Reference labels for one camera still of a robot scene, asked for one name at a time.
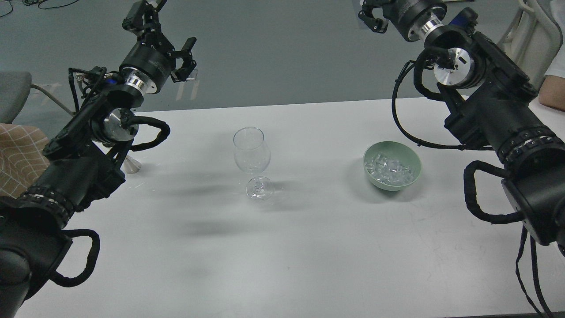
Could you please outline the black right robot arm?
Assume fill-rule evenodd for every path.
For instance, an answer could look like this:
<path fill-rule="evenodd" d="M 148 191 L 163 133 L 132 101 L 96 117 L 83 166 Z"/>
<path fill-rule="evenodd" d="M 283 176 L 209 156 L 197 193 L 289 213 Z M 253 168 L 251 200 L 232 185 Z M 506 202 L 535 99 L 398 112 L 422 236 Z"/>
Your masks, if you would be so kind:
<path fill-rule="evenodd" d="M 464 199 L 476 218 L 494 225 L 521 222 L 517 261 L 530 241 L 531 269 L 539 306 L 529 304 L 542 318 L 553 318 L 539 285 L 536 246 L 556 243 L 564 252 L 564 141 L 531 111 L 538 95 L 528 76 L 482 32 L 478 14 L 462 9 L 444 23 L 447 5 L 441 0 L 363 0 L 358 17 L 369 29 L 383 34 L 393 24 L 407 42 L 422 40 L 416 60 L 405 63 L 396 80 L 393 119 L 397 127 L 398 89 L 409 71 L 416 90 L 444 102 L 450 115 L 444 127 L 458 145 L 431 143 L 401 132 L 418 146 L 435 149 L 492 150 L 502 167 L 473 161 L 463 173 Z M 476 171 L 501 179 L 514 212 L 491 215 L 478 204 Z"/>

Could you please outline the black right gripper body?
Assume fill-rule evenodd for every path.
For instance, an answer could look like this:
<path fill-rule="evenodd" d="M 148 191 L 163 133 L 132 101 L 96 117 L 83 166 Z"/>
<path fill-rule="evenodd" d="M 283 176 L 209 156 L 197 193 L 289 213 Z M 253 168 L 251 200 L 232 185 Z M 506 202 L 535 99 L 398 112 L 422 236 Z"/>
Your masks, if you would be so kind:
<path fill-rule="evenodd" d="M 446 16 L 447 5 L 441 0 L 392 0 L 383 5 L 383 16 L 388 19 L 406 42 L 416 42 L 422 25 L 434 17 L 439 21 Z"/>

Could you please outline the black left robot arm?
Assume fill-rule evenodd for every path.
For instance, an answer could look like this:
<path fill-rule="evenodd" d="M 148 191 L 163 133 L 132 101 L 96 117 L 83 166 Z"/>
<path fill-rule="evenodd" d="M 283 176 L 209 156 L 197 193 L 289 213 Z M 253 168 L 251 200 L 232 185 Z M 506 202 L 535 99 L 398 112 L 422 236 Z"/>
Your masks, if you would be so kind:
<path fill-rule="evenodd" d="M 169 136 L 164 121 L 133 113 L 168 78 L 175 83 L 193 79 L 196 38 L 175 49 L 158 18 L 165 4 L 139 0 L 132 5 L 122 27 L 137 41 L 119 70 L 68 70 L 75 111 L 44 147 L 49 166 L 18 197 L 1 197 L 3 318 L 14 317 L 49 280 L 70 288 L 91 276 L 99 235 L 68 230 L 69 220 L 125 183 L 121 166 L 130 151 L 157 147 Z"/>

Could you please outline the person's bare forearm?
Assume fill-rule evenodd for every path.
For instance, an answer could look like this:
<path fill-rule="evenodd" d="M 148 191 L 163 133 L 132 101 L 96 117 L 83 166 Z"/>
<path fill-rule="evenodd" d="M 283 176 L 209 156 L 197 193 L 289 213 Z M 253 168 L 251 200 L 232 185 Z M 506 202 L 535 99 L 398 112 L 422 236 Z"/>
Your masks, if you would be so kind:
<path fill-rule="evenodd" d="M 546 75 L 539 90 L 539 103 L 559 111 L 565 110 L 565 79 Z"/>

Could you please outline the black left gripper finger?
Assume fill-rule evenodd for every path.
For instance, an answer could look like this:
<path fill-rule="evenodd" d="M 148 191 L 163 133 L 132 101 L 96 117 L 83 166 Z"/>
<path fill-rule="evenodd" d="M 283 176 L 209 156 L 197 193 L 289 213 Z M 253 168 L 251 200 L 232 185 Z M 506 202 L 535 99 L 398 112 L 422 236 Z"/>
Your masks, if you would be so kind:
<path fill-rule="evenodd" d="M 135 34 L 137 40 L 143 40 L 148 35 L 157 38 L 162 34 L 158 14 L 166 3 L 166 0 L 155 0 L 154 4 L 151 4 L 149 0 L 135 2 L 123 19 L 123 30 Z"/>
<path fill-rule="evenodd" d="M 173 63 L 182 60 L 181 66 L 171 71 L 171 79 L 174 83 L 196 80 L 196 61 L 192 56 L 192 48 L 195 44 L 196 38 L 188 38 L 180 50 L 172 50 L 169 53 Z"/>

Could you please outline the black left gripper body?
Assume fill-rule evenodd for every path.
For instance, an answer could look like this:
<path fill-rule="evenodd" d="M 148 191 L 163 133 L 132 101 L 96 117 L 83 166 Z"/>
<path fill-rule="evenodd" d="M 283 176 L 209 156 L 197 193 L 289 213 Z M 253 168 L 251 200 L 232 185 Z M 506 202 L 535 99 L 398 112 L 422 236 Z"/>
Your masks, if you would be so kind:
<path fill-rule="evenodd" d="M 176 66 L 172 58 L 173 52 L 175 48 L 165 36 L 147 34 L 138 39 L 125 57 L 120 65 L 120 72 L 140 72 L 146 82 L 152 82 L 147 93 L 159 93 Z"/>

